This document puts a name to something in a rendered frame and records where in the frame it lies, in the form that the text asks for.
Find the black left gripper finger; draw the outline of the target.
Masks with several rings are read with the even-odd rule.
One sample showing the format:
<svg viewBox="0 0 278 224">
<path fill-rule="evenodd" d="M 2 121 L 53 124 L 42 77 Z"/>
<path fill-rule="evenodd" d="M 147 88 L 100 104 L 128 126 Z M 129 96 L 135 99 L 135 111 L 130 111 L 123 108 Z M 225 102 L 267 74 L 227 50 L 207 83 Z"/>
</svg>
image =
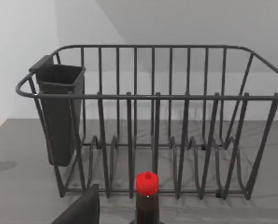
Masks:
<svg viewBox="0 0 278 224">
<path fill-rule="evenodd" d="M 99 185 L 93 184 L 51 224 L 100 224 Z"/>
</svg>

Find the dark bottle with red cap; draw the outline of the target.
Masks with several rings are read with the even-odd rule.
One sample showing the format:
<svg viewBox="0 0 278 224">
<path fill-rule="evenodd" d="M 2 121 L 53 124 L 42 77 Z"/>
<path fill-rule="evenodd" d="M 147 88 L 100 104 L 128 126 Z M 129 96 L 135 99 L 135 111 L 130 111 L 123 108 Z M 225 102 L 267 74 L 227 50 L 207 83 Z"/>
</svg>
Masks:
<svg viewBox="0 0 278 224">
<path fill-rule="evenodd" d="M 159 177 L 152 171 L 136 176 L 135 218 L 129 224 L 164 224 L 160 221 Z"/>
</svg>

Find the dark grey cutlery holder cup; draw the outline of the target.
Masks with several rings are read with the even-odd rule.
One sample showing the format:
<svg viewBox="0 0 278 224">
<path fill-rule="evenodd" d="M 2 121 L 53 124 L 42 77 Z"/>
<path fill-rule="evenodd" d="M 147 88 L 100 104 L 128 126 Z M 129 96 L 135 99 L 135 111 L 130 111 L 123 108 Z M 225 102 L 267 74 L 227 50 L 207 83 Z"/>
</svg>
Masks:
<svg viewBox="0 0 278 224">
<path fill-rule="evenodd" d="M 45 55 L 29 71 L 35 72 L 39 91 L 43 94 L 82 94 L 84 91 L 84 67 L 54 64 L 53 58 Z M 43 108 L 50 124 L 56 164 L 67 167 L 75 151 L 69 102 L 64 98 L 47 98 Z"/>
</svg>

